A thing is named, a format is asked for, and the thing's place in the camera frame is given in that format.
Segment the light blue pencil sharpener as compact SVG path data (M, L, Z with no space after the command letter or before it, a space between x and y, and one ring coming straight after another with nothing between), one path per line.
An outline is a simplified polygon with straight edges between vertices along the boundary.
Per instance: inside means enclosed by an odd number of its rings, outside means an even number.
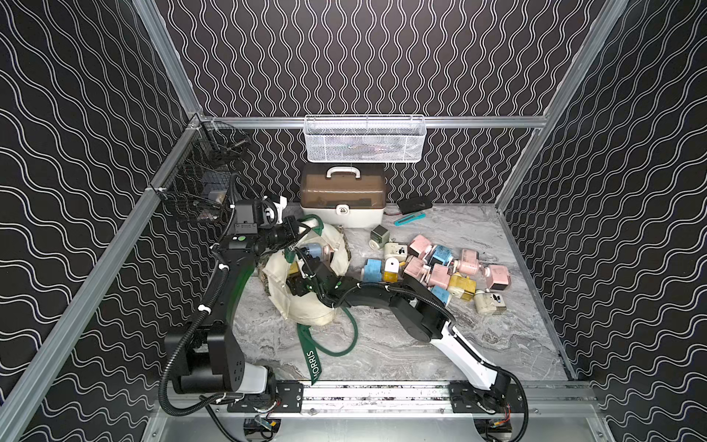
M324 255L324 247L318 243L305 244L302 249L313 259L321 259Z

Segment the cream tote bag green handles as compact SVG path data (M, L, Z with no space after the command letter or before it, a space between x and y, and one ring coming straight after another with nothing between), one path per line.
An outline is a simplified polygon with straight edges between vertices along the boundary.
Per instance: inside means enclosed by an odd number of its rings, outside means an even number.
M296 332L307 363L310 381L316 383L323 373L320 353L330 357L343 357L355 348L359 329L353 315L346 308L332 308L321 303L315 283L307 278L307 265L299 257L318 259L329 266L336 276L345 276L351 263L351 252L344 231L324 223L316 215L305 215L300 221L304 237L295 245L263 258L259 264L259 278L266 294L286 320L296 323ZM344 350L331 350L317 342L311 335L312 326L327 325L343 312L353 326L351 344Z

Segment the blue rounded pencil sharpener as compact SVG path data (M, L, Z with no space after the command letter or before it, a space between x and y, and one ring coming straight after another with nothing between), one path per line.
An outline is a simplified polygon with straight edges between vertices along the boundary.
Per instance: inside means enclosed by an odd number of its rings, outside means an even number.
M383 261L367 259L361 272L361 280L365 283L380 283L383 277Z

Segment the yellow pencil sharpener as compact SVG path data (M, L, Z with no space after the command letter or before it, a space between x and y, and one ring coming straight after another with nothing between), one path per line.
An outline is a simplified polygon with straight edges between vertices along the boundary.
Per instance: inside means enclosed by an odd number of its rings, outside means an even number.
M383 281L386 283L396 283L399 281L401 262L395 258L387 258L384 263Z

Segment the green pencil sharpener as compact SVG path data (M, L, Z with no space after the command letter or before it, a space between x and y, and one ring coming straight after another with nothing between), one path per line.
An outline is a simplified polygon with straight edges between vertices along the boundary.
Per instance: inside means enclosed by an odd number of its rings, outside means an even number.
M370 231L369 247L372 250L381 250L390 241L390 231L382 225L377 225Z

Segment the cream white pencil sharpener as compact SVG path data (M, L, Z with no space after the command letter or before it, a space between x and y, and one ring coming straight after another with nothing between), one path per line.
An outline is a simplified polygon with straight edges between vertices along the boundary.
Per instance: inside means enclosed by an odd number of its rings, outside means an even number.
M384 245L384 258L395 258L399 263L404 263L409 256L408 246L397 242L388 242Z

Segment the pink boxy pencil sharpener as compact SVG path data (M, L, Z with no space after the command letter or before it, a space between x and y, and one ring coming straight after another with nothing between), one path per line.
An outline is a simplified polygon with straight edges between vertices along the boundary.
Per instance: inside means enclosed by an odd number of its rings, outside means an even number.
M406 276L410 276L420 282L423 282L430 272L430 267L423 259L410 256L406 260L402 271Z

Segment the teal blue small sharpener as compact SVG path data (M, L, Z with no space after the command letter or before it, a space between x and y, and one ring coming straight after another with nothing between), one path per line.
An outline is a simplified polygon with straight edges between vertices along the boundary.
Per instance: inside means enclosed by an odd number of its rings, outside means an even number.
M435 295L445 306L449 304L449 301L451 299L451 294L447 289L444 289L443 287L439 287L438 285L435 285L434 287L431 288L431 292L433 295Z

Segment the blue square pencil sharpener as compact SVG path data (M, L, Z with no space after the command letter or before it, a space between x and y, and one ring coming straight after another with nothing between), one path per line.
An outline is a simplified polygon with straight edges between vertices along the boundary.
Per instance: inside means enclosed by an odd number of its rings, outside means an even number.
M437 264L449 266L454 261L452 250L444 245L436 245L430 250L428 263L430 266Z

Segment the olive yellow square sharpener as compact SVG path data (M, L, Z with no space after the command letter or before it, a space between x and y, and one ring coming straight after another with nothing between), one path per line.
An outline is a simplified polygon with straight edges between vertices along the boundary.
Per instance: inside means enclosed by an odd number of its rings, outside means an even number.
M477 283L470 277L463 274L453 274L450 277L447 291L454 298L459 298L463 301L473 300L477 289Z

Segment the pink round pencil sharpener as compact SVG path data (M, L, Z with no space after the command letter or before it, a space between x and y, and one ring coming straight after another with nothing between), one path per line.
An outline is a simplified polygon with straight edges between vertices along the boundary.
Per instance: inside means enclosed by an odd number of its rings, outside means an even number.
M476 250L463 249L460 258L455 259L452 265L454 273L462 274L463 276L476 276L480 271L481 264L479 255Z

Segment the cream cartoon pencil sharpener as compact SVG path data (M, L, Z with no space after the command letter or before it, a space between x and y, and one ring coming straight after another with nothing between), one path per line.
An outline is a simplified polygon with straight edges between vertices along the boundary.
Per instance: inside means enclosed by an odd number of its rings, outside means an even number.
M480 315L500 315L506 312L507 305L502 295L492 292L477 292L474 305Z

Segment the pink square pencil sharpener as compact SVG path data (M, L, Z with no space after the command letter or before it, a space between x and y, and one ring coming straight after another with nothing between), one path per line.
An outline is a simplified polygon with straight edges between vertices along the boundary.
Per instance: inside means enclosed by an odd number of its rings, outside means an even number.
M489 264L483 270L486 287L491 291L503 291L511 285L508 268L500 264Z

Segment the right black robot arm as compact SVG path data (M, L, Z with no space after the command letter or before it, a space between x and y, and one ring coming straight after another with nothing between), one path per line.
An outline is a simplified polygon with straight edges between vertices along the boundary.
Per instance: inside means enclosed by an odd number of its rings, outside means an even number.
M303 257L285 280L286 292L313 294L331 309L370 307L392 312L410 337L429 343L463 374L471 397L488 414L526 412L528 396L510 371L485 358L458 330L454 315L431 290L412 276L398 282L365 282L339 276L318 258Z

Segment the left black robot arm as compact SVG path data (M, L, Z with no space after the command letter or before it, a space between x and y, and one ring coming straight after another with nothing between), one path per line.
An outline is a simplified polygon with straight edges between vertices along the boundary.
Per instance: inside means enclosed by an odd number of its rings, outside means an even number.
M237 400L262 413L277 406L274 372L246 361L233 320L261 258L295 245L309 232L311 227L292 215L269 227L233 220L224 229L211 248L215 268L198 306L186 324L165 337L168 358L158 402L166 414L186 416Z

